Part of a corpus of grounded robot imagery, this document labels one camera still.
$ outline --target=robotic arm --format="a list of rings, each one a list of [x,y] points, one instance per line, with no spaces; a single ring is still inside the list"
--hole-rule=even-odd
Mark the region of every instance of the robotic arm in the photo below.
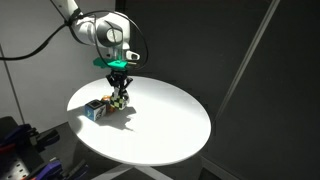
[[[74,0],[51,0],[65,21],[72,23],[74,38],[83,44],[108,48],[109,57],[123,60],[139,60],[140,55],[130,51],[130,22],[121,13],[109,13],[95,20],[83,15]]]
[[[110,97],[111,107],[123,110],[129,103],[126,88],[132,82],[127,76],[126,65],[135,64],[127,60],[139,60],[140,55],[130,51],[130,22],[124,14],[108,13],[96,18],[94,14],[84,16],[74,0],[51,0],[66,22],[70,24],[73,37],[82,44],[108,48],[108,63],[99,52],[100,58],[94,64],[102,68],[111,68],[106,78],[114,87]]]

